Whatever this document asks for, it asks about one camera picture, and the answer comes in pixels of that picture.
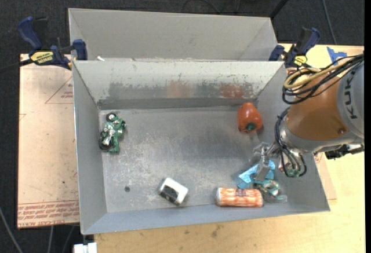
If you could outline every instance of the green toy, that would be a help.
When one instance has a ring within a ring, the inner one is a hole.
[[[106,116],[106,124],[100,133],[99,148],[112,153],[119,152],[118,137],[126,129],[126,123],[115,113],[109,113]]]

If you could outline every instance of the gray bin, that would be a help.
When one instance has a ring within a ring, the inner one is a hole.
[[[329,209],[312,156],[304,177],[276,172],[285,204],[214,203],[216,188],[236,187],[252,149],[273,140],[286,108],[285,69],[267,61],[277,44],[270,19],[89,9],[69,15],[71,41],[83,39],[89,54],[72,69],[83,234]],[[263,117],[257,133],[237,128],[244,102]],[[117,154],[98,146],[109,112],[127,124]],[[166,177],[190,190],[180,207],[158,195]]]

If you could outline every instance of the orange snack bar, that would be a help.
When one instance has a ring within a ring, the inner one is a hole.
[[[220,207],[260,208],[264,205],[258,189],[218,188],[215,202]]]

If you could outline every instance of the wire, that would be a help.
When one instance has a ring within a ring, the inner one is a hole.
[[[327,7],[326,7],[326,2],[325,2],[325,0],[322,0],[322,4],[323,4],[323,8],[324,8],[324,10],[325,10],[326,19],[327,19],[327,24],[329,25],[332,39],[334,40],[334,44],[337,45],[336,38],[335,38],[335,35],[334,35],[334,31],[333,31],[332,26],[331,26],[331,21],[330,21],[329,13],[328,13],[328,11],[327,11]]]
[[[70,233],[68,234],[67,238],[66,238],[66,242],[64,243],[63,245],[63,249],[62,249],[62,253],[64,253],[67,249],[67,246],[68,246],[68,242],[70,241],[70,238],[71,238],[71,235],[72,235],[72,232],[74,231],[75,229],[75,225],[72,226],[71,230],[70,230]]]
[[[48,253],[52,250],[52,241],[53,241],[53,232],[54,232],[54,226],[50,228],[50,236],[49,236],[49,243],[48,243]]]
[[[347,59],[347,61],[341,64],[338,64],[338,65],[335,65],[336,63],[339,63],[341,60],[344,60],[344,59]],[[357,56],[338,58],[336,61],[334,61],[333,63],[331,63],[330,65],[328,65],[327,67],[323,69],[312,69],[312,68],[301,69],[289,75],[286,78],[286,81],[282,88],[282,99],[285,103],[292,105],[292,104],[298,104],[300,102],[303,102],[308,98],[318,96],[324,91],[326,91],[328,88],[333,86],[336,82],[338,82],[350,70],[356,69],[359,65],[362,64],[363,61],[364,61],[364,54],[360,54]],[[307,77],[306,79],[302,81],[299,81],[299,82],[296,81],[299,77],[303,75],[308,75],[308,74],[311,76]],[[314,79],[322,75],[325,75],[325,76],[318,83],[311,85],[310,87],[307,87],[311,81],[313,81]],[[337,77],[337,79],[334,82],[330,83],[329,86],[327,86],[320,92],[317,92],[317,90],[322,85],[324,85],[325,83],[328,83],[328,81],[334,79],[335,77]],[[289,101],[286,99],[287,96],[294,96],[296,97],[296,99],[294,101]]]
[[[295,157],[295,154],[292,153],[286,145],[284,145],[279,137],[279,127],[281,125],[281,121],[284,119],[284,117],[287,115],[289,112],[290,107],[286,108],[281,115],[278,116],[278,120],[276,121],[276,124],[274,126],[274,134],[275,134],[275,140],[276,143],[278,144],[278,150],[279,150],[279,155],[281,156],[281,162],[282,162],[282,168],[283,172],[287,177],[291,178],[296,178],[296,177],[301,177],[307,172],[307,164],[305,163],[305,160],[303,156],[299,153],[300,160],[302,164],[298,161],[298,159]],[[286,157],[290,160],[291,165],[292,165],[292,172],[288,172],[285,164],[285,159],[283,157],[283,154],[286,155]]]
[[[22,249],[18,245],[18,242],[17,242],[16,238],[14,237],[12,231],[10,230],[10,227],[9,227],[9,225],[8,225],[6,219],[5,219],[5,216],[4,216],[3,212],[2,212],[1,207],[0,207],[0,216],[1,216],[1,219],[2,219],[2,221],[4,223],[4,225],[5,225],[6,231],[8,232],[10,238],[13,241],[14,246],[16,246],[16,248],[17,248],[17,250],[18,250],[19,253],[23,253]]]
[[[190,3],[190,2],[192,2],[192,1],[200,1],[200,2],[204,2],[204,3],[208,4],[210,7],[212,7],[212,8],[215,10],[215,12],[216,12],[217,14],[220,14],[220,13],[221,13],[221,12],[218,10],[218,8],[217,8],[214,4],[212,4],[211,2],[209,2],[208,0],[188,0],[188,1],[185,2],[185,3],[183,4],[183,6],[181,7],[181,12],[182,12],[182,13],[184,12],[184,8],[187,6],[187,4]]]
[[[343,60],[343,59],[349,59],[350,57],[341,57],[339,58],[337,61],[335,62],[339,62],[340,60]],[[363,54],[360,54],[358,56],[352,56],[351,57],[352,59],[351,60],[348,60],[348,61],[345,61],[339,65],[334,65],[334,63],[331,63],[330,65],[328,65],[326,68],[324,69],[316,69],[316,68],[303,68],[293,74],[291,74],[290,76],[288,76],[288,78],[285,80],[285,83],[283,84],[285,88],[287,89],[292,89],[292,88],[295,88],[295,87],[298,87],[298,86],[302,86],[308,82],[311,82],[312,80],[314,80],[315,78],[318,78],[324,74],[327,74],[333,70],[335,71],[343,71],[347,68],[343,68],[344,66],[345,67],[348,67],[349,65],[352,66],[354,64],[354,61],[355,59],[361,59],[361,61],[363,60]],[[312,76],[308,77],[308,78],[305,78],[304,80],[300,81],[300,82],[294,82],[293,83],[293,80],[294,79],[297,79],[298,76],[302,76],[303,74],[303,71],[304,72],[312,72],[314,73]]]

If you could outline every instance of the clamp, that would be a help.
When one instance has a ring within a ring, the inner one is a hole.
[[[77,56],[75,59],[88,59],[86,45],[81,39],[74,40],[71,46],[65,48],[56,45],[45,48],[45,31],[47,23],[48,19],[45,17],[34,21],[32,16],[28,16],[18,23],[18,33],[22,39],[31,44],[32,50],[29,52],[27,60],[3,67],[0,69],[0,72],[5,72],[32,63],[36,65],[55,65],[57,67],[71,70],[71,61],[64,56],[64,53],[72,50],[76,51]]]
[[[291,45],[288,52],[284,51],[282,45],[277,45],[272,51],[269,60],[277,61],[281,56],[285,62],[285,68],[310,67],[307,62],[306,54],[320,40],[321,35],[315,28],[301,28],[299,39]]]

